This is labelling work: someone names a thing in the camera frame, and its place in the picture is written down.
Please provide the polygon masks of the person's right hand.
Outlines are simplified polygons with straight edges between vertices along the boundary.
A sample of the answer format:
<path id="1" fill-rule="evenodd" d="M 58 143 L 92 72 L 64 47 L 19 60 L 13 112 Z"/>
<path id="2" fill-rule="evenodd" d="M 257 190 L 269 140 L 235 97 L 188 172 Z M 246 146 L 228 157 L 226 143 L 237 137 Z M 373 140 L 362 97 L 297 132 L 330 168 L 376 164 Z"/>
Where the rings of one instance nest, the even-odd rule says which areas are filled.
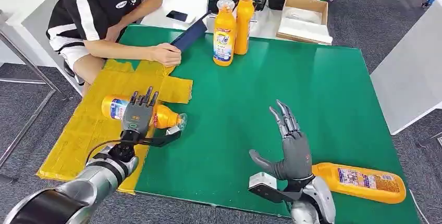
<path id="1" fill-rule="evenodd" d="M 152 51 L 152 60 L 161 63 L 165 67 L 173 67 L 181 64 L 181 50 L 169 43 L 153 46 Z"/>

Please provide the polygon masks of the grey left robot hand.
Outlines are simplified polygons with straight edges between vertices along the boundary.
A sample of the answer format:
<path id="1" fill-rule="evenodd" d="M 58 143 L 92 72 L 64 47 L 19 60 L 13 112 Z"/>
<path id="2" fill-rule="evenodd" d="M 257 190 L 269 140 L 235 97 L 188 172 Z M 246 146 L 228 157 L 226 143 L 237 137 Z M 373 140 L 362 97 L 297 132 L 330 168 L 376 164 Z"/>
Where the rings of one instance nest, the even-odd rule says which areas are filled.
<path id="1" fill-rule="evenodd" d="M 157 97 L 158 91 L 153 92 L 152 86 L 145 94 L 139 95 L 138 91 L 135 91 L 125 109 L 121 121 L 122 129 L 136 131 L 145 137 L 149 130 Z"/>

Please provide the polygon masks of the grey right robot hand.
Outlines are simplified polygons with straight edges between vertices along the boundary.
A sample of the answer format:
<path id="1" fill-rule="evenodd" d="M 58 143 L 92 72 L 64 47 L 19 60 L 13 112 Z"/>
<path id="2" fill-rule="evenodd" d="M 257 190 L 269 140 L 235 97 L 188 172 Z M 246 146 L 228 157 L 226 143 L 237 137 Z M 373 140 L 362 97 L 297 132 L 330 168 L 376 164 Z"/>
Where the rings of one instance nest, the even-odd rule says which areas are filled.
<path id="1" fill-rule="evenodd" d="M 289 106 L 276 101 L 281 113 L 269 107 L 277 122 L 282 140 L 283 159 L 271 162 L 263 158 L 256 150 L 249 150 L 251 159 L 263 171 L 278 180 L 301 180 L 313 175 L 311 150 L 307 136 L 301 131 Z"/>

